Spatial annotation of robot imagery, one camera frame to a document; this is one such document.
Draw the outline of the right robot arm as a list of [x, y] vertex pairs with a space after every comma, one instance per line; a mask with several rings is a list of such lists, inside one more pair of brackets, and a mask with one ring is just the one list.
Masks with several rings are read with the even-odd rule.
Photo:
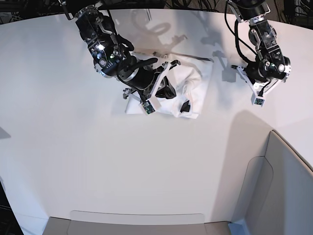
[[165, 64], [154, 68], [158, 59], [143, 60], [132, 55], [133, 44], [117, 33], [111, 13], [104, 15], [100, 7], [108, 8], [104, 0], [61, 0], [59, 2], [68, 20], [75, 20], [82, 40], [93, 58], [97, 73], [116, 77], [127, 86], [123, 98], [134, 93], [145, 103], [149, 98], [173, 99], [175, 88], [167, 76], [160, 77]]

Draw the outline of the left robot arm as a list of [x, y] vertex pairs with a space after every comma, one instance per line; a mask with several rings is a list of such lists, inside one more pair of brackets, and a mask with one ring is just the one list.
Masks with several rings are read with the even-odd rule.
[[[246, 67], [233, 65], [252, 89], [251, 102], [263, 106], [266, 95], [281, 82], [285, 82], [291, 73], [291, 62], [282, 54], [277, 43], [277, 33], [265, 19], [270, 8], [265, 0], [227, 0], [226, 8], [230, 7], [236, 16], [234, 30], [235, 47], [238, 55], [247, 63]], [[249, 23], [248, 37], [255, 46], [255, 60], [248, 59], [240, 49], [238, 25]]]

